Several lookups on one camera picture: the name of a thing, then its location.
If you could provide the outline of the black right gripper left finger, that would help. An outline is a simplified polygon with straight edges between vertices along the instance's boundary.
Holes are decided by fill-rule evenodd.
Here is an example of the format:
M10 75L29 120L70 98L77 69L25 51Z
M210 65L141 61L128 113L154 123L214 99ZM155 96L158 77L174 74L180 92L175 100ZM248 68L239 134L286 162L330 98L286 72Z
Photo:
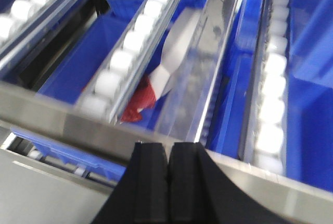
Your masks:
M136 143L124 175L92 223L167 223L168 164L160 143Z

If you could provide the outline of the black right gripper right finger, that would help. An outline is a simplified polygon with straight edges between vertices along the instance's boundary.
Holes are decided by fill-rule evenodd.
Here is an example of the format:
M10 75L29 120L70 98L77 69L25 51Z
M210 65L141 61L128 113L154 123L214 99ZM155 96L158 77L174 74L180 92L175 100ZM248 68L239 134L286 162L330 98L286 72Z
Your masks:
M288 223L241 190L200 143L174 144L169 176L170 223Z

